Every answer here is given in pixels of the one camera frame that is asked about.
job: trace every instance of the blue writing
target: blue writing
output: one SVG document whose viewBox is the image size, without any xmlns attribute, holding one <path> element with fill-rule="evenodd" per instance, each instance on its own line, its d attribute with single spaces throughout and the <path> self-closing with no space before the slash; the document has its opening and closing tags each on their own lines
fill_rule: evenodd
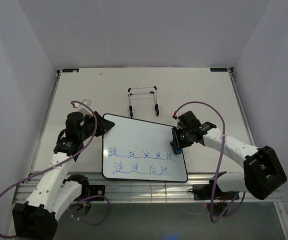
<svg viewBox="0 0 288 240">
<path fill-rule="evenodd" d="M 117 154 L 117 149 L 115 148 L 115 147 L 110 147 L 109 148 L 109 154 L 108 154 L 108 157 L 111 157 L 111 156 L 119 156 L 119 157 L 126 157 L 126 156 L 128 156 L 128 155 L 124 155 L 124 156 L 122 156 L 122 155 L 118 155 Z"/>
<path fill-rule="evenodd" d="M 164 160 L 160 157 L 160 151 L 155 151 L 156 152 L 156 159 L 161 159 L 161 160 Z"/>
<path fill-rule="evenodd" d="M 167 157 L 166 157 L 166 159 L 167 159 L 167 160 L 172 160 L 172 161 L 175 162 L 175 160 L 172 159 L 172 152 L 170 152 L 170 153 L 167 152 Z"/>
<path fill-rule="evenodd" d="M 132 164 L 133 171 L 138 171 L 138 163 Z"/>
<path fill-rule="evenodd" d="M 132 151 L 131 152 L 131 150 L 128 150 L 129 151 L 129 156 L 128 156 L 128 158 L 136 158 L 136 159 L 141 159 L 141 157 L 140 156 L 135 156 L 135 151 Z"/>
<path fill-rule="evenodd" d="M 115 168 L 116 168 L 115 172 L 118 172 L 118 171 L 120 172 L 120 171 L 124 170 L 123 169 L 123 164 L 122 164 L 121 161 L 119 163 L 115 163 Z"/>
<path fill-rule="evenodd" d="M 162 169 L 161 174 L 169 174 L 167 166 L 161 166 L 160 164 L 159 166 Z"/>
<path fill-rule="evenodd" d="M 155 174 L 156 173 L 156 169 L 154 168 L 154 164 L 152 166 L 150 166 L 149 173 L 150 174 Z"/>
<path fill-rule="evenodd" d="M 150 158 L 150 156 L 149 156 L 150 152 L 143 151 L 143 153 L 144 153 L 144 158 Z"/>
</svg>

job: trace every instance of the black label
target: black label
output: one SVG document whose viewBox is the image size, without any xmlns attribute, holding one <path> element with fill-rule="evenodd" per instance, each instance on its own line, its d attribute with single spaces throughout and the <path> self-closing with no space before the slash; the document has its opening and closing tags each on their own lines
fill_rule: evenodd
<svg viewBox="0 0 288 240">
<path fill-rule="evenodd" d="M 211 67 L 211 72 L 228 72 L 227 68 L 224 67 Z"/>
<path fill-rule="evenodd" d="M 71 72 L 72 73 L 74 73 L 74 72 L 77 73 L 78 71 L 79 71 L 79 68 L 78 69 L 77 68 L 75 68 L 75 69 L 74 68 L 72 68 L 72 69 L 71 68 L 64 68 L 62 72 L 63 73 L 71 73 Z"/>
</svg>

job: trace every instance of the white table surface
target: white table surface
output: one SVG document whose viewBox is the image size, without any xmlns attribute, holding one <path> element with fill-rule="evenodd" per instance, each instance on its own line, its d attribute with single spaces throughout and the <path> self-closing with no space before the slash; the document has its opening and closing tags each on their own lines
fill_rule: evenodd
<svg viewBox="0 0 288 240">
<path fill-rule="evenodd" d="M 129 117 L 128 88 L 157 87 L 160 115 L 156 116 L 152 94 L 132 97 L 134 118 L 176 125 L 174 110 L 188 101 L 202 101 L 215 107 L 226 122 L 226 134 L 249 144 L 233 85 L 228 72 L 210 72 L 209 68 L 81 68 L 79 72 L 62 73 L 55 92 L 47 124 L 40 142 L 33 170 L 45 169 L 51 160 L 59 132 L 65 128 L 66 116 L 74 111 L 70 102 L 90 99 L 92 109 L 101 115 L 111 113 Z M 180 112 L 193 111 L 203 122 L 212 122 L 222 129 L 219 117 L 210 108 L 191 104 Z M 79 156 L 72 173 L 101 172 L 102 138 Z M 219 153 L 194 144 L 184 149 L 188 173 L 214 173 Z M 238 164 L 223 158 L 221 171 L 241 172 Z"/>
</svg>

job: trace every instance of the whiteboard black frame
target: whiteboard black frame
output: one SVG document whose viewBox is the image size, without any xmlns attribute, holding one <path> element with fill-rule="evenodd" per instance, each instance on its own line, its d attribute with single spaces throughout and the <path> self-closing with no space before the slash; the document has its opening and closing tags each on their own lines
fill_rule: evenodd
<svg viewBox="0 0 288 240">
<path fill-rule="evenodd" d="M 120 115 L 115 115 L 115 114 L 111 114 L 111 113 L 105 113 L 103 115 L 103 118 L 105 118 L 106 115 L 112 115 L 112 116 L 116 116 L 116 117 L 121 117 L 121 118 L 125 118 L 125 119 L 131 119 L 131 120 L 135 120 L 135 121 L 142 121 L 142 122 L 146 122 L 146 123 L 151 123 L 151 124 L 158 124 L 158 125 L 164 125 L 164 126 L 170 126 L 170 127 L 174 127 L 172 125 L 167 125 L 167 124 L 162 124 L 162 123 L 158 123 L 158 122 L 153 122 L 153 121 L 146 121 L 146 120 L 141 120 L 141 119 L 134 119 L 134 118 L 130 118 L 130 117 L 126 117 L 126 116 L 120 116 Z M 110 177 L 106 177 L 104 175 L 103 172 L 103 168 L 104 168 L 104 137 L 105 135 L 103 135 L 102 137 L 102 171 L 101 171 L 101 175 L 103 176 L 103 178 L 105 178 L 106 180 L 116 180 L 116 181 L 143 181 L 143 182 L 161 182 L 161 183 L 186 183 L 188 181 L 188 173 L 187 173 L 187 168 L 186 168 L 186 162 L 185 162 L 185 156 L 184 156 L 184 152 L 182 152 L 183 155 L 183 160 L 184 160 L 184 165 L 185 165 L 185 171 L 186 171 L 186 177 L 187 179 L 185 181 L 162 181 L 162 180 L 144 180 L 144 179 L 123 179 L 123 178 L 110 178 Z"/>
</svg>

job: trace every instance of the cable connector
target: cable connector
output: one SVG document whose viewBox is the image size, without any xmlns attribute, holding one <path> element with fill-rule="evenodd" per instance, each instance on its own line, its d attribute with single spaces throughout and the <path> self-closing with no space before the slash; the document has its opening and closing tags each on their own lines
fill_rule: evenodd
<svg viewBox="0 0 288 240">
<path fill-rule="evenodd" d="M 176 111 L 174 111 L 174 114 L 173 114 L 173 116 L 172 116 L 172 118 L 173 118 L 173 119 L 175 119 L 175 120 L 177 119 L 177 116 L 176 116 L 176 114 L 177 114 L 177 112 L 176 112 Z"/>
</svg>

